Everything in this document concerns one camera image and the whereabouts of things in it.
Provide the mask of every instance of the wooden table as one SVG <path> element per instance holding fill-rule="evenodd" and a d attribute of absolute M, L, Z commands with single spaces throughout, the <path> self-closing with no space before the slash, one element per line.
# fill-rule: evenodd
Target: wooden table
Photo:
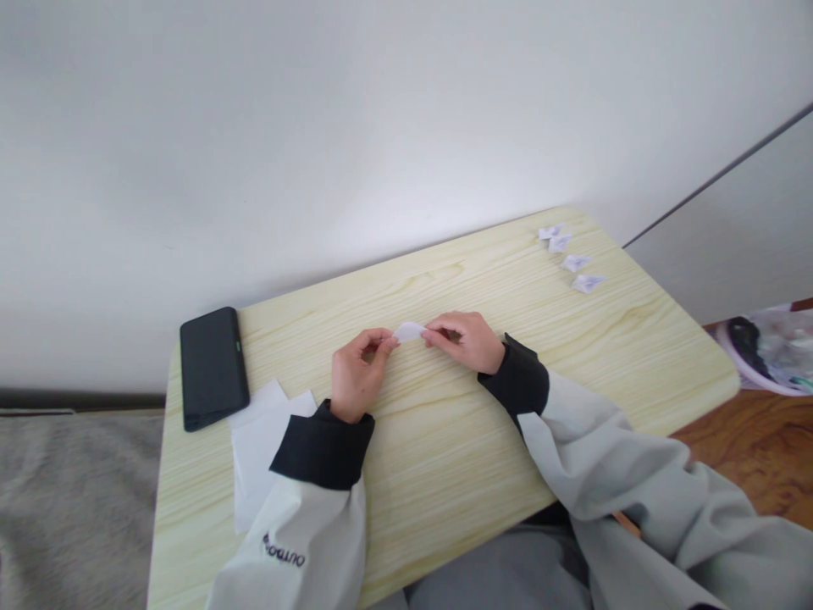
<path fill-rule="evenodd" d="M 537 240 L 566 223 L 568 251 L 610 279 L 569 286 L 563 254 Z M 240 311 L 252 393 L 330 392 L 330 355 L 362 328 L 476 310 L 543 363 L 668 435 L 738 389 L 715 342 L 588 216 L 555 208 Z M 475 375 L 421 341 L 392 356 L 364 467 L 367 606 L 553 502 L 513 423 Z M 180 350 L 169 368 L 152 544 L 150 608 L 200 608 L 236 551 L 228 425 L 183 431 Z"/>

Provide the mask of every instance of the gray blanket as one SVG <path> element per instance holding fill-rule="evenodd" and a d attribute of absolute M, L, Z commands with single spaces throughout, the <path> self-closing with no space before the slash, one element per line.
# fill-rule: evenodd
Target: gray blanket
<path fill-rule="evenodd" d="M 0 418 L 0 607 L 144 608 L 160 416 Z"/>

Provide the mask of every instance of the smartphone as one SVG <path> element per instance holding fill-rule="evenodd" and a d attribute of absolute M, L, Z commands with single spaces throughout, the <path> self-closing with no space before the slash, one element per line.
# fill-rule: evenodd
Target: smartphone
<path fill-rule="evenodd" d="M 180 327 L 184 430 L 194 432 L 248 406 L 237 311 L 223 308 Z"/>

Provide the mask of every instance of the paper sheet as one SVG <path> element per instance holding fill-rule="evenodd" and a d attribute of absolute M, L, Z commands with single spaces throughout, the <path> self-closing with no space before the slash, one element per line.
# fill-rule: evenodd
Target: paper sheet
<path fill-rule="evenodd" d="M 398 330 L 393 333 L 393 336 L 400 342 L 415 341 L 421 339 L 421 333 L 426 330 L 426 326 L 415 324 L 414 322 L 404 322 L 398 327 Z"/>
<path fill-rule="evenodd" d="M 583 257 L 578 256 L 577 254 L 568 254 L 565 257 L 565 262 L 561 264 L 561 267 L 563 269 L 567 269 L 571 273 L 576 273 L 591 260 L 593 260 L 593 257 Z"/>
<path fill-rule="evenodd" d="M 577 275 L 570 287 L 584 294 L 589 294 L 604 280 L 606 280 L 606 277 L 600 277 L 599 275 Z"/>
<path fill-rule="evenodd" d="M 542 227 L 541 229 L 539 229 L 539 239 L 546 240 L 550 239 L 551 237 L 556 237 L 561 233 L 561 230 L 564 228 L 564 226 L 565 226 L 564 223 L 559 223 L 558 225 L 548 227 L 547 229 L 545 227 Z"/>
<path fill-rule="evenodd" d="M 567 250 L 567 243 L 573 237 L 572 233 L 551 237 L 548 241 L 548 252 L 564 252 Z"/>
<path fill-rule="evenodd" d="M 288 400 L 275 380 L 253 397 L 251 404 L 231 415 L 235 461 L 235 533 L 247 532 L 274 487 L 278 475 L 268 470 L 288 428 L 291 415 L 316 412 L 310 391 Z"/>
<path fill-rule="evenodd" d="M 285 391 L 277 380 L 271 380 L 257 390 L 248 407 L 232 413 L 226 418 L 226 421 L 229 422 L 232 430 L 240 428 L 242 425 L 250 424 L 255 419 L 262 417 L 269 406 L 272 407 L 278 402 L 288 402 L 288 396 L 285 395 Z"/>

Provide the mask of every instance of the black cuff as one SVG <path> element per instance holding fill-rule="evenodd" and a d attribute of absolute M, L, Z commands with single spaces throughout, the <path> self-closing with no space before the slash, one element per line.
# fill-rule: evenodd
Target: black cuff
<path fill-rule="evenodd" d="M 290 416 L 269 470 L 325 489 L 348 491 L 362 476 L 373 428 L 375 420 L 369 413 L 358 424 L 337 418 L 328 398 L 312 417 Z"/>
<path fill-rule="evenodd" d="M 536 357 L 534 350 L 512 339 L 508 333 L 506 355 L 500 370 L 493 375 L 479 373 L 477 381 L 500 401 L 518 428 L 517 416 L 520 413 L 541 415 L 548 402 L 548 369 Z"/>

